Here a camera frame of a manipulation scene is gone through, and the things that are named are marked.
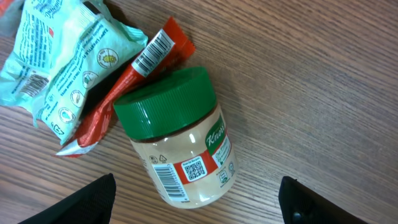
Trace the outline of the green lid stock jar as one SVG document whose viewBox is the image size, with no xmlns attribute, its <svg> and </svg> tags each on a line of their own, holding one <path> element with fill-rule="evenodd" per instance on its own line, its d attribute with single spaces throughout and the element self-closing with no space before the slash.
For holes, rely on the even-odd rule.
<svg viewBox="0 0 398 224">
<path fill-rule="evenodd" d="M 233 186 L 238 160 L 206 68 L 167 74 L 121 96 L 113 107 L 169 205 L 203 207 Z"/>
</svg>

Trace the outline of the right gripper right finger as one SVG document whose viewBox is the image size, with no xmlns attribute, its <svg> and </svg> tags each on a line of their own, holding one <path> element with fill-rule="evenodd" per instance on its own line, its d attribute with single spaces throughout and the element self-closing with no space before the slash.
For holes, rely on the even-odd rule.
<svg viewBox="0 0 398 224">
<path fill-rule="evenodd" d="M 366 224 L 289 176 L 282 178 L 278 199 L 285 224 Z"/>
</svg>

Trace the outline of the red snack stick wrapper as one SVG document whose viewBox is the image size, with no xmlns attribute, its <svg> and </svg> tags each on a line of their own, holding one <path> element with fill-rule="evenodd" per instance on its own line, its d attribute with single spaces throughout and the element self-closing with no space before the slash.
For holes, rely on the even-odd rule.
<svg viewBox="0 0 398 224">
<path fill-rule="evenodd" d="M 81 122 L 71 140 L 56 156 L 79 157 L 91 151 L 105 136 L 114 113 L 113 103 L 123 94 L 152 81 L 164 71 L 170 71 L 186 61 L 195 51 L 173 17 L 127 66 L 105 98 Z"/>
</svg>

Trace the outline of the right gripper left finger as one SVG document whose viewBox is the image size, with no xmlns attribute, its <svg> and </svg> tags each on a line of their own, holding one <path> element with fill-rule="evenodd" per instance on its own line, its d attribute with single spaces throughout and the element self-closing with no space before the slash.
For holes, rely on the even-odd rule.
<svg viewBox="0 0 398 224">
<path fill-rule="evenodd" d="M 115 197 L 109 173 L 20 224 L 109 224 Z"/>
</svg>

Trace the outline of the mint green wipes pack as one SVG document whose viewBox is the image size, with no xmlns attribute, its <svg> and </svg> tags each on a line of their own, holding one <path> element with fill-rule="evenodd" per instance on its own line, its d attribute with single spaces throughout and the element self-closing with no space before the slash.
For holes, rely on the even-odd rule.
<svg viewBox="0 0 398 224">
<path fill-rule="evenodd" d="M 65 143 L 88 92 L 138 54 L 148 38 L 103 1 L 26 1 L 1 70 L 1 104 L 20 106 Z"/>
</svg>

